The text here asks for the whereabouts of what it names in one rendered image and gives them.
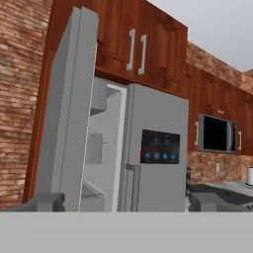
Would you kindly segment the brown wooden cupboard run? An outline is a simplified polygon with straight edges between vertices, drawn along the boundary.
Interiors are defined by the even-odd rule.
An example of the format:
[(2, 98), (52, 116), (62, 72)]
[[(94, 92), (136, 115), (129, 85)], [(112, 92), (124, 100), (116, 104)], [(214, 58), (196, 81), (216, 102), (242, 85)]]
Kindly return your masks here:
[(188, 150), (197, 151), (199, 114), (236, 122), (236, 154), (253, 156), (253, 94), (187, 64)]

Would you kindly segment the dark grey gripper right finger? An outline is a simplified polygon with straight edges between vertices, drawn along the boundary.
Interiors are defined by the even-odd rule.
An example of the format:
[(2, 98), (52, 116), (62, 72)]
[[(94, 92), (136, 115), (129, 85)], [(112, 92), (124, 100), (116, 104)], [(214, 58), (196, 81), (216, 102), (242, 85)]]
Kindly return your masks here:
[(230, 204), (214, 193), (192, 193), (189, 196), (189, 211), (205, 212), (253, 212), (253, 203), (244, 205)]

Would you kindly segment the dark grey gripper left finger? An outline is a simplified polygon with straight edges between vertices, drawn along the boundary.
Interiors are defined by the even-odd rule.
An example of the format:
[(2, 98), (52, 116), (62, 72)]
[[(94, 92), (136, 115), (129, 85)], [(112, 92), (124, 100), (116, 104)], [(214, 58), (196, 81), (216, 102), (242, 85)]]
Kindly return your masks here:
[(65, 211), (64, 202), (65, 196), (63, 193), (40, 193), (28, 202), (6, 208), (5, 211)]

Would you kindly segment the grey fridge door with screen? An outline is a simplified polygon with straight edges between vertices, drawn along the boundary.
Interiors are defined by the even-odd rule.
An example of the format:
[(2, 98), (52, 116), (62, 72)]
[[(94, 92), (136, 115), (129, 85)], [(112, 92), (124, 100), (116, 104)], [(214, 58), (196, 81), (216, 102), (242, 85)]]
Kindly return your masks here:
[(133, 173), (140, 166), (138, 211), (185, 209), (189, 102), (139, 84), (127, 86), (119, 211), (131, 211)]

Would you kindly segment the white fridge interior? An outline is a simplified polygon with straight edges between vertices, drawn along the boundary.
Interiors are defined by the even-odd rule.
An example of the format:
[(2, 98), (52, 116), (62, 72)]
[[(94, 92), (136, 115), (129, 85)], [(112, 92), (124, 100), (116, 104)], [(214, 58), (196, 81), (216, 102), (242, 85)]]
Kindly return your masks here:
[(127, 89), (95, 77), (88, 125), (81, 211), (116, 211)]

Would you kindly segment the black and grey microwave oven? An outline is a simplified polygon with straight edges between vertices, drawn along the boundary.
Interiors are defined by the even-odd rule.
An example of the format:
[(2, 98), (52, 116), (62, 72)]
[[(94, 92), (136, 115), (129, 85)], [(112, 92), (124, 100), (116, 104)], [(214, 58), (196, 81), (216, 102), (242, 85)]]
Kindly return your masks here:
[(199, 114), (198, 150), (204, 152), (234, 153), (236, 123)]

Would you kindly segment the brown wooden cupboard door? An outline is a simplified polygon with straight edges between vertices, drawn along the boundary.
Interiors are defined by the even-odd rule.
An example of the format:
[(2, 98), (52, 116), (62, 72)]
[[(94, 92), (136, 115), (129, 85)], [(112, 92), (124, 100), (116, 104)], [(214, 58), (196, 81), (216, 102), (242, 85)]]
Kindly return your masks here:
[(99, 13), (96, 65), (108, 73), (132, 79), (134, 64), (127, 71), (130, 51), (129, 31), (137, 30), (140, 0), (103, 0)]
[(148, 83), (158, 90), (186, 96), (186, 57), (188, 28), (167, 13), (148, 3)]

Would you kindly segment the white cylindrical jar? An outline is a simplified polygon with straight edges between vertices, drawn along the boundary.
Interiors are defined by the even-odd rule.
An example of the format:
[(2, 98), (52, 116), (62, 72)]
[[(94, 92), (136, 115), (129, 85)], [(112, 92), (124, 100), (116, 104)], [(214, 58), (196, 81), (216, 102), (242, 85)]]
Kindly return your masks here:
[(253, 186), (253, 166), (249, 166), (247, 168), (247, 185)]

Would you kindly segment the black hob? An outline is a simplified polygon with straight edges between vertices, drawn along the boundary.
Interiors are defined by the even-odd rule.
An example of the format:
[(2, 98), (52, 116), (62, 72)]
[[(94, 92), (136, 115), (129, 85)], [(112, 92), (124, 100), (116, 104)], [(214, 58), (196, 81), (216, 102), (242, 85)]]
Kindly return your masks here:
[(207, 184), (190, 185), (188, 193), (215, 194), (216, 196), (220, 197), (223, 201), (229, 204), (238, 206), (249, 206), (249, 207), (253, 206), (253, 197), (251, 196), (210, 186)]

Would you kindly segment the grey open fridge door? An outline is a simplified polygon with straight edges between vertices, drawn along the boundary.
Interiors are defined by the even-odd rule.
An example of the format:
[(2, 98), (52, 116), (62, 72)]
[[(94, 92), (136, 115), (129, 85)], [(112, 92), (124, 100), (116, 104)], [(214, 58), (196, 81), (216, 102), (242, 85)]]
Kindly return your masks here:
[(97, 49), (98, 14), (74, 8), (52, 63), (36, 192), (79, 211)]

